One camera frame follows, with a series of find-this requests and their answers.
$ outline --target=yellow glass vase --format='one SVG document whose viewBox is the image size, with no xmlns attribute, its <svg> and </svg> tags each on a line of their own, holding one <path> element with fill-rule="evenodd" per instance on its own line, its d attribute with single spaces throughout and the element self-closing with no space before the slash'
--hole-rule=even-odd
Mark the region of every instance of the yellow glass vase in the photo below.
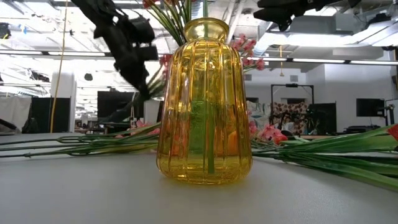
<svg viewBox="0 0 398 224">
<path fill-rule="evenodd" d="M 224 44 L 221 20 L 195 19 L 184 31 L 188 43 L 170 66 L 157 167 L 194 184 L 237 181 L 252 166 L 240 56 Z"/>
</svg>

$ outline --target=vase rim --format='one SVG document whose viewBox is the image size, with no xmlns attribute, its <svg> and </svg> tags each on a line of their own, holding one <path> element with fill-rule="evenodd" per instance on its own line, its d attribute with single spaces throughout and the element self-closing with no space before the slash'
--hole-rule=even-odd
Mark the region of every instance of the vase rim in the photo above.
<svg viewBox="0 0 398 224">
<path fill-rule="evenodd" d="M 204 22 L 206 22 L 206 21 L 207 21 L 207 22 L 214 22 L 214 23 L 217 23 L 218 25 L 220 25 L 220 26 L 224 29 L 226 35 L 228 35 L 228 33 L 229 33 L 229 26 L 228 26 L 224 21 L 222 21 L 221 19 L 216 19 L 216 18 L 213 18 L 213 17 L 202 17 L 202 18 L 198 18 L 198 19 L 192 19 L 191 21 L 189 21 L 189 22 L 187 22 L 187 23 L 185 24 L 185 26 L 184 26 L 184 33 L 186 33 L 187 30 L 188 30 L 191 26 L 193 26 L 193 25 L 195 25 L 195 24 L 201 24 L 201 23 L 204 23 Z"/>
</svg>

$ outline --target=white table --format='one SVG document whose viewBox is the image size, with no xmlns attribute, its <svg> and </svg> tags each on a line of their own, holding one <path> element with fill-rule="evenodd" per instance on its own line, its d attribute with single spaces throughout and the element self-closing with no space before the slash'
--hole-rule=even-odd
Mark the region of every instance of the white table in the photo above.
<svg viewBox="0 0 398 224">
<path fill-rule="evenodd" d="M 21 138 L 48 136 L 0 141 Z M 201 186 L 165 178 L 153 154 L 1 159 L 0 223 L 397 224 L 398 193 L 272 160 Z"/>
</svg>

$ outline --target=black stand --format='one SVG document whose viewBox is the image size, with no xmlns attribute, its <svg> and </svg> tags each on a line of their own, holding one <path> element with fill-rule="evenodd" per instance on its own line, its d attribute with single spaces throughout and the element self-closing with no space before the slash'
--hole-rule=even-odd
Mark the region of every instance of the black stand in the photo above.
<svg viewBox="0 0 398 224">
<path fill-rule="evenodd" d="M 395 124 L 395 121 L 394 121 L 394 108 L 395 108 L 394 105 L 388 105 L 385 108 L 383 108 L 384 110 L 386 110 L 390 114 L 390 124 Z M 386 114 L 386 116 L 384 118 L 386 119 L 386 126 L 390 125 L 388 123 L 387 114 Z"/>
</svg>

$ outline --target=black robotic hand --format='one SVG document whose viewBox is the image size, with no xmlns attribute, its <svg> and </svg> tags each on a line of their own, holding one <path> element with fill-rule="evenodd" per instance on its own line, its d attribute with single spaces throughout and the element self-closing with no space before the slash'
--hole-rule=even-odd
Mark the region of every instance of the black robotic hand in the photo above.
<svg viewBox="0 0 398 224">
<path fill-rule="evenodd" d="M 257 6 L 262 8 L 253 14 L 254 18 L 263 21 L 275 22 L 280 31 L 285 31 L 292 23 L 292 16 L 302 16 L 308 10 L 321 10 L 328 4 L 341 0 L 260 0 Z M 348 0 L 354 7 L 361 0 Z"/>
<path fill-rule="evenodd" d="M 155 39 L 149 21 L 141 15 L 129 19 L 112 0 L 72 0 L 96 29 L 94 38 L 102 37 L 115 58 L 114 67 L 122 77 L 140 91 L 141 98 L 150 97 L 144 62 L 157 60 L 157 49 L 150 43 Z"/>
</svg>

